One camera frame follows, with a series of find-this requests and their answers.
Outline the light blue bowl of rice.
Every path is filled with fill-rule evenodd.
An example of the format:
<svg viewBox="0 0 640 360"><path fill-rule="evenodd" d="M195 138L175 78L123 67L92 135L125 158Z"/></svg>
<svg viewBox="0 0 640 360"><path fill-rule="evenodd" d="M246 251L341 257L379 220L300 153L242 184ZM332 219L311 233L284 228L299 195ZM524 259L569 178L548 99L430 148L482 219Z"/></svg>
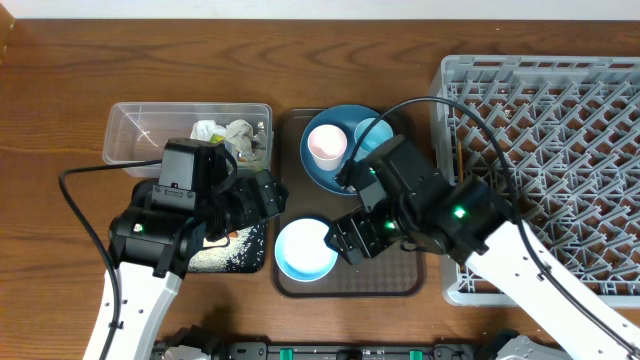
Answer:
<svg viewBox="0 0 640 360"><path fill-rule="evenodd" d="M275 241L279 270L297 282L314 282L328 275L338 260L338 253L325 243L328 231L325 221L314 218L287 224Z"/></svg>

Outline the white paper ball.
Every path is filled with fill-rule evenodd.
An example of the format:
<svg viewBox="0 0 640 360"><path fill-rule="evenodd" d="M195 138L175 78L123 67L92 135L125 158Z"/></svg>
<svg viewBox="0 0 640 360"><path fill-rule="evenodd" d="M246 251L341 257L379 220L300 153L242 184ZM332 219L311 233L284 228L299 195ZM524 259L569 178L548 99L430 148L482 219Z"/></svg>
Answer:
<svg viewBox="0 0 640 360"><path fill-rule="evenodd" d="M243 157L253 155L252 138L253 127L243 119L235 120L226 126L225 140Z"/></svg>

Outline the green foil snack wrapper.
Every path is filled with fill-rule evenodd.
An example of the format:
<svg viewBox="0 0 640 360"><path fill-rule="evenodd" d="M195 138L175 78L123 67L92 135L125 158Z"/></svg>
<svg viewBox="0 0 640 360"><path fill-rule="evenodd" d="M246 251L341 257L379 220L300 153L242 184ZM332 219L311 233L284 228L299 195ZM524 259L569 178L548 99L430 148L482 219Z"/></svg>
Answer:
<svg viewBox="0 0 640 360"><path fill-rule="evenodd" d="M214 134L210 137L209 142L213 144L222 142L225 149L239 162L262 161L265 155L265 151L258 148L257 139L248 134L235 134L230 138Z"/></svg>

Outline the pink cup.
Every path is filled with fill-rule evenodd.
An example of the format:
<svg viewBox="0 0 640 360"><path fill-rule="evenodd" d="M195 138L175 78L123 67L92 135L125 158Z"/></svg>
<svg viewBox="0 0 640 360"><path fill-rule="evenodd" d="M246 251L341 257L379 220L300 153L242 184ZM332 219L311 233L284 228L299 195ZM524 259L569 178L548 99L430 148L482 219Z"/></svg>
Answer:
<svg viewBox="0 0 640 360"><path fill-rule="evenodd" d="M315 127L307 140L307 147L314 163L323 171L332 171L339 167L347 145L346 134L339 127L330 124Z"/></svg>

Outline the light blue cup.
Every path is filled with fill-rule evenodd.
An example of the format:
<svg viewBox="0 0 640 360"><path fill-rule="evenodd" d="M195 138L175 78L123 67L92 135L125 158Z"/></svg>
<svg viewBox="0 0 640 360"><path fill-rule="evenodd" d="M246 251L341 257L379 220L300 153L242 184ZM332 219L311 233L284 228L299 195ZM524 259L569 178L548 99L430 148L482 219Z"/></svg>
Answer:
<svg viewBox="0 0 640 360"><path fill-rule="evenodd" d="M358 141L365 130L374 122L375 118L367 118L362 120L355 128L354 139ZM391 139L394 136L392 127L384 120L380 120L376 125L366 134L365 139L360 144L358 150L370 153L375 148Z"/></svg>

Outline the dark blue plate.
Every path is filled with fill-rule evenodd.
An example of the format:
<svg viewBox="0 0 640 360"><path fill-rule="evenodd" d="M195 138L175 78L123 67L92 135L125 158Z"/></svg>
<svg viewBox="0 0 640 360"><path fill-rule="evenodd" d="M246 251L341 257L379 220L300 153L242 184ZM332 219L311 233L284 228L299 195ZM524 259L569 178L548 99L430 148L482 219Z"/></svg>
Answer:
<svg viewBox="0 0 640 360"><path fill-rule="evenodd" d="M366 153L364 151L358 150L360 145L358 145L358 141L355 141L354 139L354 132L356 126L362 120L371 117L374 117L376 119L378 116L379 113L369 107L348 104L334 106L321 111L318 115L315 115L305 128L300 144L301 161L310 178L316 184L328 190L329 192L346 196L355 196L355 193L351 192L349 189L343 189L335 181L334 177L340 172L345 162L351 157L353 151L356 151L356 156L354 158L355 161L364 159L372 152L371 151L370 153ZM307 140L311 131L315 127L325 124L335 125L339 127L346 134L348 142L346 152L343 156L341 164L337 169L332 171L323 171L318 168L314 163L311 153L309 152L307 147Z"/></svg>

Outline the wooden chopstick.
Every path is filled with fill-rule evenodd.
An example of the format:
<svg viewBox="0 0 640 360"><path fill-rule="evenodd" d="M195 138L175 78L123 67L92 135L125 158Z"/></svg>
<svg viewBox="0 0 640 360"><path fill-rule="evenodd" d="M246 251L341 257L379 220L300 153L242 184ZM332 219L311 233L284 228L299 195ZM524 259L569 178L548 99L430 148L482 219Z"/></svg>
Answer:
<svg viewBox="0 0 640 360"><path fill-rule="evenodd" d="M458 183L464 182L464 157L462 143L457 143L457 170L458 170Z"/></svg>

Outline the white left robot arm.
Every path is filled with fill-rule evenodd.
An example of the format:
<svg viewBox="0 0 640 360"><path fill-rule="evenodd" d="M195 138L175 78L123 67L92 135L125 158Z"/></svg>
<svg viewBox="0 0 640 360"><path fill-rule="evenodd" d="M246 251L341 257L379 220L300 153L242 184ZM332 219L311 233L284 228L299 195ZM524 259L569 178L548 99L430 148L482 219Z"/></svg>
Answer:
<svg viewBox="0 0 640 360"><path fill-rule="evenodd" d="M279 215L287 196L268 170L163 167L158 181L142 183L109 228L102 305L85 358L148 358L191 258L206 241Z"/></svg>

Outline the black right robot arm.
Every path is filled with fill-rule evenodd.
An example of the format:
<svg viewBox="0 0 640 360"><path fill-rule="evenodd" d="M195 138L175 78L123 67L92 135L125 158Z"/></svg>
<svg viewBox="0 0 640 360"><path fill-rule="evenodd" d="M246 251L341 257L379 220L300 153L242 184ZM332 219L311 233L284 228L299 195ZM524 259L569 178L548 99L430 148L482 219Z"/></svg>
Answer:
<svg viewBox="0 0 640 360"><path fill-rule="evenodd" d="M326 245L349 264L394 242L408 252L446 255L489 281L574 359L636 359L639 329L572 275L509 204L478 181L458 188L420 175L388 190L367 174L361 207L334 220Z"/></svg>

